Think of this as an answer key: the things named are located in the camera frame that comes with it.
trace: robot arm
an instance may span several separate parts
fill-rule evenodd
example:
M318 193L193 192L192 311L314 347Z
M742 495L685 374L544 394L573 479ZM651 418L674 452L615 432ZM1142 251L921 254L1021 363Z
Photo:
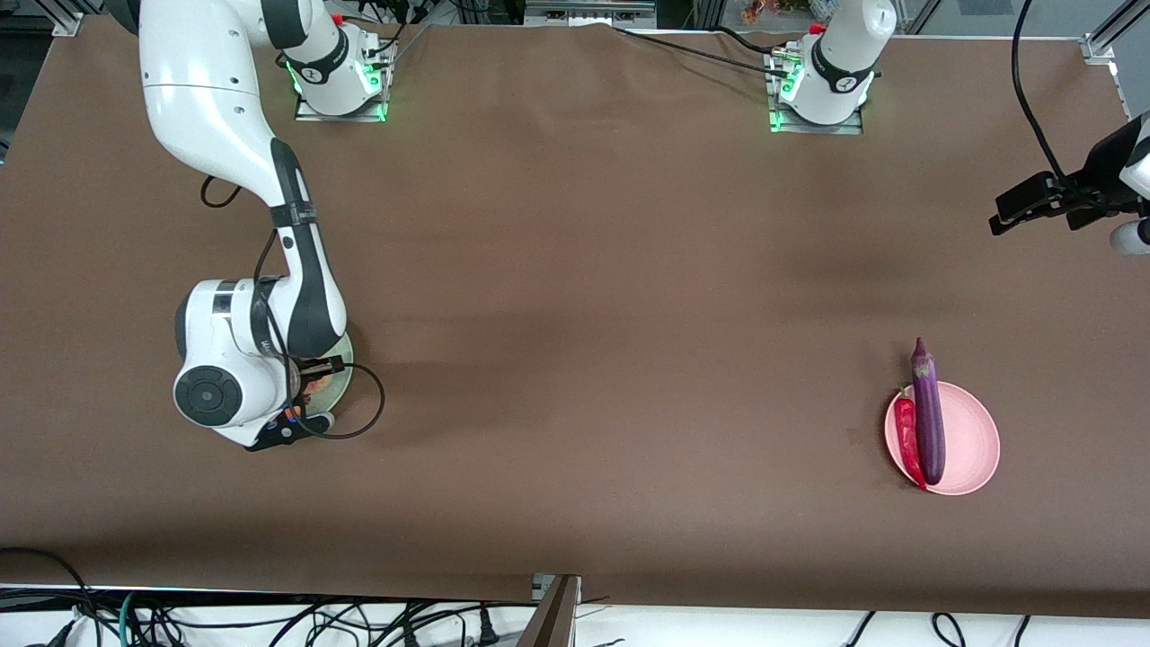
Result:
M812 123L845 121L866 101L875 61L897 22L890 0L839 2L825 33L799 40L802 66L781 99Z
M185 296L176 313L184 360L172 387L176 406L187 419L248 449L291 442L279 421L294 421L285 408L298 405L302 385L319 376L316 363L301 371L292 360L308 364L307 359L329 354L347 317L299 161L264 120L252 47L283 49L300 72L296 80L309 105L344 114L378 92L363 72L366 45L375 37L337 25L322 0L107 5L139 36L144 99L156 139L187 165L259 195L288 261L288 276L201 280ZM322 414L308 421L312 433L323 433L334 418Z
M267 0L263 5L284 6ZM176 159L244 186L268 205L290 270L268 301L288 354L319 357L344 334L346 311L302 170L291 147L273 134L260 106L251 37L268 37L267 28L275 22L267 20L270 14L252 20L256 8L255 2L236 0L145 0L139 13L144 100L156 139ZM299 15L279 22L314 28L325 21L338 31L327 10L314 17L310 2L291 0L290 8ZM320 31L330 40L327 30ZM314 48L310 40L305 34L297 49ZM232 321L233 329L237 323ZM267 326L260 319L252 325ZM267 339L262 330L241 337ZM245 346L243 351L254 351Z
M1045 170L995 201L995 236L1037 217L1065 215L1071 230L1078 230L1119 213L1137 214L1138 219L1114 229L1110 242L1127 255L1150 254L1150 110L1098 141L1082 169L1065 182Z

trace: pink plate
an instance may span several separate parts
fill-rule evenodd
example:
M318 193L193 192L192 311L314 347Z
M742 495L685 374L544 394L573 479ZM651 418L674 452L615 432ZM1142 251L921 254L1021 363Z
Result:
M914 387L907 387L906 395L913 400ZM987 408L964 390L938 383L938 396L942 400L942 426L946 437L946 467L938 485L928 485L927 490L951 496L971 494L987 485L998 469L998 429ZM887 452L910 479L898 448L894 401L887 408L885 428Z

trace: eggplant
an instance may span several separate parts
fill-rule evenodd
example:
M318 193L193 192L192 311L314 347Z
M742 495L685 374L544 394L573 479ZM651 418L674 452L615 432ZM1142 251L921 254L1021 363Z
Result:
M942 399L934 356L919 338L911 356L914 373L914 436L919 441L919 462L927 485L938 485L946 467L946 437L942 429Z

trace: red chili pepper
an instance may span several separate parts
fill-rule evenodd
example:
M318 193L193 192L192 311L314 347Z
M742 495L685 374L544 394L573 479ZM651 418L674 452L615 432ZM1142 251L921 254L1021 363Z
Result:
M906 473L919 485L920 490L925 491L927 480L922 476L922 465L919 463L919 441L914 433L914 401L906 398L906 390L903 390L898 400L895 401L895 426L898 429L898 447L903 455Z

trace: plate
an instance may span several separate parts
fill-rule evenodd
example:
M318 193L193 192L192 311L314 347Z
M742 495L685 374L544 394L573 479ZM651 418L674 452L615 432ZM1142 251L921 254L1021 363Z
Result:
M913 386L906 387L906 395L914 399ZM987 485L998 469L998 428L987 408L961 387L938 383L938 398L942 401L942 428L946 439L946 464L942 471L942 480L937 485L928 485L927 491L950 496L971 494ZM898 448L894 400L887 407L885 437L887 452L903 475L911 479Z
M323 357L331 357L332 355L338 355L344 359L344 363L354 362L355 359L352 355L352 340L344 333L343 338L336 342L336 346L331 347L328 353L323 354ZM315 392L309 396L307 403L307 415L312 416L314 414L323 414L324 411L331 411L331 408L339 402L343 398L344 392L347 391L347 385L352 382L352 370L344 369L339 373L331 376L331 382L328 383L322 390Z

